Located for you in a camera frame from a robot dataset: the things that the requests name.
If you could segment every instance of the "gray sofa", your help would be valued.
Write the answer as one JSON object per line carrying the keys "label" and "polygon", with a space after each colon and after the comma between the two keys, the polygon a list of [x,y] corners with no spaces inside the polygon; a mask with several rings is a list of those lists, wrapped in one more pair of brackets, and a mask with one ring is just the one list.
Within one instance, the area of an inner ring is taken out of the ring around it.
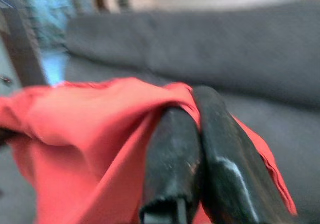
{"label": "gray sofa", "polygon": [[320,223],[320,3],[145,12],[69,23],[65,80],[207,85],[272,149],[300,218]]}

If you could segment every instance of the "gray upholstery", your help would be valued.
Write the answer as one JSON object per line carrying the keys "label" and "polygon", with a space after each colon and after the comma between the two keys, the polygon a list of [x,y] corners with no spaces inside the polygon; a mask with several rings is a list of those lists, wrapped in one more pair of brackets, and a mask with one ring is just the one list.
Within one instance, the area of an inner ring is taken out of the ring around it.
{"label": "gray upholstery", "polygon": [[217,88],[269,143],[300,217],[320,223],[320,3],[88,16],[67,40],[66,80]]}

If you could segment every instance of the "red fabric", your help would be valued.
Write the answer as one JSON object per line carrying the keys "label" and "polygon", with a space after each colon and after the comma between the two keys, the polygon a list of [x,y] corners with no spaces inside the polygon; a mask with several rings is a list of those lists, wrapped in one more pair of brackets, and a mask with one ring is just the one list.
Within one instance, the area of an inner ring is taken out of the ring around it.
{"label": "red fabric", "polygon": [[[0,127],[21,174],[37,193],[39,224],[138,221],[146,146],[163,108],[180,106],[200,128],[192,88],[156,87],[135,78],[33,87],[0,98]],[[267,144],[239,120],[292,214],[294,202]],[[196,224],[209,222],[200,207]]]}

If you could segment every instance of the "red cloth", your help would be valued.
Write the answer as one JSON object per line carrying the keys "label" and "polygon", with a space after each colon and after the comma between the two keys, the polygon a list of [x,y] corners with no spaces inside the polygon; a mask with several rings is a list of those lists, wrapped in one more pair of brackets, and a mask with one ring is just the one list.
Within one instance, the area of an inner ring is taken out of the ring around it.
{"label": "red cloth", "polygon": [[[37,193],[39,224],[116,224],[138,221],[145,153],[163,108],[180,106],[200,128],[192,88],[156,87],[135,78],[27,88],[0,98],[0,127],[21,174]],[[261,137],[252,139],[292,214],[295,204]],[[194,221],[209,222],[202,208]]]}

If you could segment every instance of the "sofa backrest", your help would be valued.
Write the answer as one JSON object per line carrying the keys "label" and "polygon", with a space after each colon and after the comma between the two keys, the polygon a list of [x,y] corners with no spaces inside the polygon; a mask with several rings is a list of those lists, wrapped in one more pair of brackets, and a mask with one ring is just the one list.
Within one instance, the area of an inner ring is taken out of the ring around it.
{"label": "sofa backrest", "polygon": [[72,20],[77,56],[191,84],[320,107],[320,3]]}

